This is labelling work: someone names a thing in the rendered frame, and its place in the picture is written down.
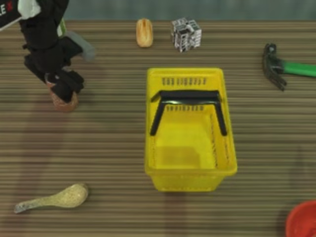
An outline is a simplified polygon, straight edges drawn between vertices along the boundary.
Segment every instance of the teal wall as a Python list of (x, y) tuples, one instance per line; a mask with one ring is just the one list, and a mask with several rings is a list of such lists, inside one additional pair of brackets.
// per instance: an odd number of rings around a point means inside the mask
[(313, 20), (316, 0), (70, 0), (72, 20)]

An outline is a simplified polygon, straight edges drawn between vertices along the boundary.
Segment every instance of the hammer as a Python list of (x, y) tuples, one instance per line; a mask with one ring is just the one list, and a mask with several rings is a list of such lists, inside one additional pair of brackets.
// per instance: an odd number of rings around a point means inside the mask
[(316, 77), (316, 65), (286, 62), (277, 58), (277, 46), (266, 44), (263, 51), (262, 66), (265, 77), (281, 91), (285, 90), (286, 81), (280, 74), (292, 74), (306, 77)]

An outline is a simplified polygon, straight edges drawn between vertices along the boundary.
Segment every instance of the red bowl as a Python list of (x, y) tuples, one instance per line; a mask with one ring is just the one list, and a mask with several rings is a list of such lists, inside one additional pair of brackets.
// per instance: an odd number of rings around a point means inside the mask
[(316, 237), (316, 201), (303, 202), (290, 212), (286, 237)]

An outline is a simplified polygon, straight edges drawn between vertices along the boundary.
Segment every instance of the black hammer head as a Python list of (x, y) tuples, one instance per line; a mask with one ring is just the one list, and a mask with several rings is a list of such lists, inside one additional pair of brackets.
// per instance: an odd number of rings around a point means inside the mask
[(277, 56), (277, 46), (274, 43), (266, 44), (263, 51), (263, 73), (265, 77), (270, 80), (277, 88), (284, 91), (286, 86), (286, 81), (280, 77), (279, 74), (283, 73), (283, 63), (282, 60), (278, 59)]

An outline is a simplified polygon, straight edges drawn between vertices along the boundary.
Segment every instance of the spoon handle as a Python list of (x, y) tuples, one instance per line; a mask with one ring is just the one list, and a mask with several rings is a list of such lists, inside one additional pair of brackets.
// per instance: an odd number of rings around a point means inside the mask
[(14, 207), (14, 213), (16, 214), (21, 213), (29, 209), (46, 206), (46, 205), (49, 205), (48, 197), (37, 198), (30, 201), (23, 201), (23, 202), (20, 202), (19, 204), (16, 204), (16, 206)]

